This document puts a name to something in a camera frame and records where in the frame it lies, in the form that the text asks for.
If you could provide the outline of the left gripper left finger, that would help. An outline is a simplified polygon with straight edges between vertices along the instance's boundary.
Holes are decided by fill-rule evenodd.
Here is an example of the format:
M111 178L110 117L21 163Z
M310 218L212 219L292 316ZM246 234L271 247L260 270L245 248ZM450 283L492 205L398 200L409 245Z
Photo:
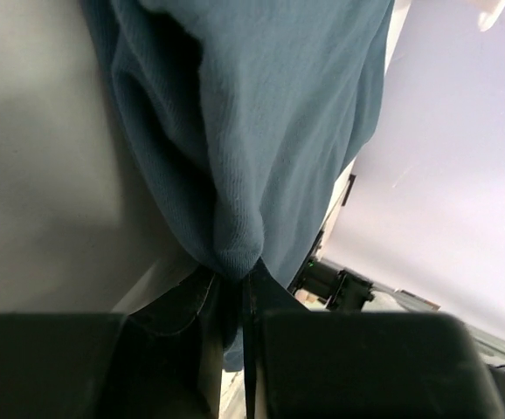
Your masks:
M126 318L103 390L104 417L218 417L220 294L220 279L198 268Z

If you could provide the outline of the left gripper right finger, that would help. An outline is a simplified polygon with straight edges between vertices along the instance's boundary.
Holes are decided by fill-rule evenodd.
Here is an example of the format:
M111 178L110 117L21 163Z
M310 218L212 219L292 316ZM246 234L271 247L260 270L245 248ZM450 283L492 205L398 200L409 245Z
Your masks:
M241 284L246 417L254 418L262 316L271 310L292 313L309 310L271 276L261 258Z

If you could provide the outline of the blue-grey t shirt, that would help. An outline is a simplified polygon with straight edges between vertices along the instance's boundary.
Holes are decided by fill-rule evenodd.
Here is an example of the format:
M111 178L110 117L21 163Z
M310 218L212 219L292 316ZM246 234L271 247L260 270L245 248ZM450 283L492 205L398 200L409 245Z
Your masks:
M137 167L188 254L288 286L374 134L391 1L85 1Z

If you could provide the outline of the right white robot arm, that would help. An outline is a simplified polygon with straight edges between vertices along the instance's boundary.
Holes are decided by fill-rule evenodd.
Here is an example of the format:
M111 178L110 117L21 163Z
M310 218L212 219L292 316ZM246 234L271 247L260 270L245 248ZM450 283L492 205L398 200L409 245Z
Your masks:
M315 258L303 264L287 289L293 295L298 291L314 295L331 312L361 312L374 299L371 281Z

